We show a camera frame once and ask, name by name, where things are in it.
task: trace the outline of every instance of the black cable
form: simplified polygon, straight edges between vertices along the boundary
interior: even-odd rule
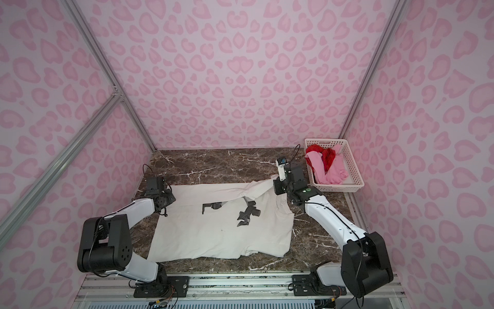
[[[144,166],[147,166],[147,167],[148,167],[151,171],[153,171],[153,169],[152,169],[149,165],[147,165],[146,163],[144,163],[144,164],[142,165],[142,174],[143,174],[143,175],[145,174],[145,173],[144,173]]]
[[[324,208],[326,208],[326,209],[331,210],[331,212],[332,212],[332,213],[333,213],[333,214],[334,214],[334,215],[335,215],[335,216],[336,216],[336,217],[337,217],[337,218],[341,221],[341,223],[343,223],[343,224],[344,224],[344,225],[345,225],[345,226],[346,226],[349,230],[351,230],[351,231],[355,234],[355,236],[357,236],[357,234],[355,233],[355,231],[354,231],[351,227],[349,227],[349,226],[345,223],[345,221],[343,221],[343,219],[342,219],[342,218],[340,218],[340,216],[338,216],[338,215],[337,215],[337,214],[333,211],[333,209],[329,208],[329,207],[328,207],[328,206],[326,206],[326,205],[320,204],[320,203],[305,202],[305,204],[316,204],[316,205],[320,205],[320,206],[323,206],[323,207],[324,207]]]
[[[357,282],[357,277],[359,276],[360,266],[362,265],[362,260],[364,259],[364,247],[362,246],[362,241],[360,240],[360,238],[359,238],[359,243],[360,243],[360,248],[362,249],[362,255],[360,256],[359,267],[357,268],[357,272],[355,273],[355,282]],[[358,308],[362,308],[364,306],[364,296],[362,295],[362,305],[359,305],[359,300],[356,297],[355,297],[355,302],[357,303]]]
[[[94,245],[96,244],[96,240],[98,239],[98,234],[99,234],[99,224],[101,222],[101,220],[104,220],[103,217],[100,217],[98,219],[98,221],[96,222],[96,230],[94,231],[94,236],[93,236],[93,244],[91,246],[91,249],[89,250],[89,256],[87,257],[87,263],[89,264],[89,267],[91,267],[91,253],[92,253],[92,249],[94,248]],[[90,271],[92,273],[94,273],[95,275],[97,275],[98,277],[101,277],[101,278],[105,278],[105,277],[108,277],[110,274],[107,274],[106,276],[103,276],[97,272],[95,272],[92,267],[90,269]]]
[[[176,293],[176,294],[177,294],[177,299],[175,300],[175,303],[173,304],[173,306],[171,306],[171,309],[175,308],[175,305],[176,305],[176,304],[177,304],[177,302],[178,302],[178,293]]]
[[[355,298],[355,296],[354,296],[354,297],[352,297],[352,299],[350,299],[349,301],[347,301],[347,302],[346,302],[343,306],[341,306],[341,308],[340,308],[340,309],[345,308],[345,306],[346,306],[346,305],[348,305],[348,303],[349,303],[349,302],[351,302],[354,298]]]
[[[290,159],[290,162],[291,163],[293,161],[293,159],[295,159],[295,157],[297,156],[298,154],[298,151],[300,150],[300,144],[298,144],[297,146],[295,146],[295,148],[293,149],[292,153],[291,153],[291,159]]]

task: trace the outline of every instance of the aluminum frame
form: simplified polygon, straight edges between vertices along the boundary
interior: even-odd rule
[[[190,276],[186,300],[262,300],[262,299],[321,299],[322,296],[295,296],[288,290],[291,276],[308,274],[300,271],[261,271],[235,273],[168,273],[169,276]],[[397,275],[395,280],[366,295],[366,298],[405,298],[405,293]],[[82,283],[75,303],[97,301],[139,301],[133,297],[134,290],[128,286],[129,280],[123,277],[100,278],[90,274]],[[348,293],[341,298],[352,298]]]
[[[396,0],[395,6],[393,7],[391,15],[389,16],[388,22],[386,24],[386,28],[384,29],[381,38],[379,39],[379,43],[376,46],[374,55],[372,55],[372,59],[370,60],[364,78],[359,85],[357,95],[352,102],[350,111],[348,112],[345,122],[341,127],[341,132],[338,138],[346,138],[350,130],[350,126],[352,125],[355,113],[357,112],[359,106],[362,104],[365,93],[367,92],[367,89],[369,88],[369,85],[371,84],[372,79],[379,68],[379,64],[381,63],[381,60],[386,54],[386,51],[394,38],[395,32],[398,29],[400,21],[405,15],[410,2],[410,0]]]
[[[127,110],[127,112],[129,113],[132,122],[134,122],[135,126],[137,127],[137,130],[141,133],[142,137],[146,141],[146,144],[149,146],[151,151],[157,150],[153,140],[151,139],[151,136],[144,127],[141,119],[139,118],[137,112],[134,109],[134,106],[130,102],[130,99],[128,98],[127,94],[125,93],[125,89],[120,84],[117,75],[113,71],[110,62],[106,58],[103,49],[96,40],[94,33],[92,32],[85,16],[81,11],[81,8],[79,7],[79,5],[76,3],[75,0],[60,0],[60,2],[65,7],[65,10],[69,14],[72,21],[74,22],[74,25],[79,30],[79,33],[86,42],[89,50],[91,51],[94,58],[98,62],[99,66],[103,70],[103,73],[105,74],[108,81],[113,85],[113,88],[116,91],[120,91],[123,94],[124,97],[123,105]]]
[[[354,224],[366,231],[369,231],[369,224],[367,223],[366,217],[362,213],[362,210],[357,203],[355,194],[353,192],[345,192],[344,195],[346,204],[348,205],[348,209],[350,209]]]
[[[0,251],[29,218],[38,203],[55,185],[120,102],[123,102],[123,95],[116,91],[72,139],[69,145],[51,162],[29,192],[14,204],[12,211],[0,225]]]

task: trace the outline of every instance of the red cloth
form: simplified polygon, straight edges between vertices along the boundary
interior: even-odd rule
[[[323,154],[322,160],[324,163],[324,172],[327,173],[331,164],[333,164],[333,160],[336,156],[336,152],[334,150],[332,150],[331,148],[324,149],[321,146],[316,145],[316,144],[310,145],[309,147],[307,147],[307,150],[305,151],[305,153],[307,154],[307,152],[310,152],[310,151],[317,151],[317,152],[321,152]],[[314,168],[312,167],[312,163],[310,162],[309,158],[305,158],[305,160],[307,161],[307,164],[312,168],[312,172],[314,172]]]

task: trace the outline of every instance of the ventilation grille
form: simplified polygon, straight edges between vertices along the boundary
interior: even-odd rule
[[[170,302],[170,309],[175,301]],[[89,309],[148,309],[148,302],[92,302]],[[179,301],[174,309],[315,309],[314,300]]]

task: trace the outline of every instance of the black bracket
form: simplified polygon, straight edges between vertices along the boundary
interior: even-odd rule
[[[241,221],[239,222],[239,224],[237,224],[237,226],[248,225],[248,223],[250,222],[250,215],[256,217],[261,215],[261,210],[255,207],[255,201],[249,200],[246,197],[244,197],[244,200],[247,203],[247,208],[244,212],[240,212],[237,220]]]
[[[134,290],[134,298],[168,298],[173,291],[172,297],[183,298],[187,296],[189,280],[189,276],[169,276],[167,283],[140,283]]]
[[[221,206],[223,206],[223,204],[225,204],[225,203],[226,202],[216,202],[216,203],[203,204],[203,215],[204,215],[204,208],[211,207],[212,209],[220,209]]]
[[[333,296],[346,295],[346,288],[337,285],[324,285],[313,272],[307,275],[293,275],[288,289],[293,288],[295,296]]]

